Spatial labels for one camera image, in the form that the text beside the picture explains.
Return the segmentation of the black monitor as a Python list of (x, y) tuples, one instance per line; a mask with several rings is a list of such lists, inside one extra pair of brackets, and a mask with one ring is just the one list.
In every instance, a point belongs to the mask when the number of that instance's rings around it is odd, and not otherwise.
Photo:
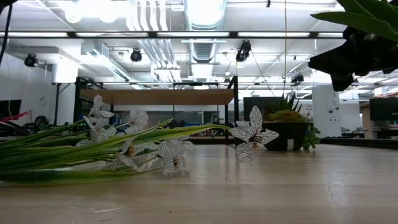
[(398, 98), (371, 98), (369, 109), (372, 121), (398, 121)]
[(243, 116), (245, 121), (249, 121), (249, 115), (254, 106), (257, 106), (262, 113), (266, 104), (265, 97), (245, 97), (243, 98)]
[(0, 119), (20, 114), (22, 100), (0, 100)]

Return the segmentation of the black overhead bar with lights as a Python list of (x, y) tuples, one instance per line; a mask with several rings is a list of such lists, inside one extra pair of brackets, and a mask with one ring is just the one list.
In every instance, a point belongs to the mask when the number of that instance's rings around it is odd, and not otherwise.
[(237, 31), (108, 31), (9, 32), (10, 39), (342, 39), (341, 32), (237, 32)]

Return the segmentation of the white artificial flower bunch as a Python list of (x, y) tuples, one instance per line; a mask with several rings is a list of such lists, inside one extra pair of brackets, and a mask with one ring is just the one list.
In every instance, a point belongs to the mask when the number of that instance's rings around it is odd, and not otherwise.
[(168, 122), (148, 128), (142, 110), (132, 110), (126, 124), (110, 124), (112, 116), (96, 96), (82, 121), (86, 131), (74, 133), (69, 124), (0, 142), (0, 182), (80, 184), (150, 172), (188, 176), (189, 137), (212, 129), (210, 124), (169, 128)]

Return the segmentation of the red artificial tulip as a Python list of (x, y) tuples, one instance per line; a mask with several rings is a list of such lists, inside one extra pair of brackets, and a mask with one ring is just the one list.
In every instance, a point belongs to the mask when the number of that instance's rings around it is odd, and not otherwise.
[(315, 19), (341, 24), (398, 43), (398, 6), (385, 0), (337, 0), (344, 11), (311, 14)]

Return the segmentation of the silver ventilation duct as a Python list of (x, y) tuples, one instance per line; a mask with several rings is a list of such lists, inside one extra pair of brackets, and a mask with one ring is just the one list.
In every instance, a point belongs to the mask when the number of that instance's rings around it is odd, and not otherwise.
[[(185, 27), (189, 31), (219, 31), (223, 27), (226, 0), (183, 0)], [(216, 39), (199, 39), (189, 43), (194, 79), (210, 78), (218, 43)]]

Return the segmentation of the red background object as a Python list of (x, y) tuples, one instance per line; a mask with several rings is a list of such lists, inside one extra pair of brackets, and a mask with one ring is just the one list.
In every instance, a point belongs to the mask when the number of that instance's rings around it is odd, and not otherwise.
[(0, 119), (0, 122), (5, 123), (6, 121), (17, 120), (17, 119), (19, 119), (19, 118), (21, 118), (21, 117), (23, 117), (23, 116), (28, 115), (28, 114), (30, 114), (30, 113), (29, 113), (28, 111), (25, 111), (25, 112), (23, 112), (23, 113), (16, 114), (16, 115), (13, 115), (13, 116), (7, 116), (7, 117), (4, 117), (4, 118), (1, 118), (1, 119)]

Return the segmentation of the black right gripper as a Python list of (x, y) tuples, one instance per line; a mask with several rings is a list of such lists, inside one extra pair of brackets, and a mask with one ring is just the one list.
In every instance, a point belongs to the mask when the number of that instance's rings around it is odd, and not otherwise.
[[(372, 71), (390, 74), (398, 69), (398, 42), (353, 27), (343, 31), (343, 38), (352, 46), (356, 75), (367, 75)], [(308, 62), (310, 68), (330, 74), (334, 91), (344, 91), (354, 82), (352, 73), (345, 74), (345, 50), (346, 47), (341, 45), (311, 57)]]

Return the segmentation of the succulent in black pot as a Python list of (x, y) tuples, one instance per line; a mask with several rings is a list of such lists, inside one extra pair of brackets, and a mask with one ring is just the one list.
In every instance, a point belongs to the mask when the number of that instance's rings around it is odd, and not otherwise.
[(263, 128), (276, 132), (279, 136), (265, 147), (269, 151), (308, 151), (320, 143), (320, 131), (313, 121), (302, 115), (302, 104), (295, 95), (269, 97), (265, 99), (262, 115)]

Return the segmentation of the wooden shelf with black frame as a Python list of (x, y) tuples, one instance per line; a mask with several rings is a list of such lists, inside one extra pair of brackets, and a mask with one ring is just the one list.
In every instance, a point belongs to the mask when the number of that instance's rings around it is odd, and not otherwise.
[(172, 82), (144, 83), (144, 86), (160, 86), (148, 90), (108, 90), (103, 82), (94, 82), (83, 77), (76, 78), (73, 120), (78, 121), (81, 101), (91, 101), (96, 95), (103, 97), (103, 102), (111, 106), (195, 106), (223, 105), (224, 123), (234, 124), (239, 119), (238, 78), (233, 76), (228, 83), (218, 82)]

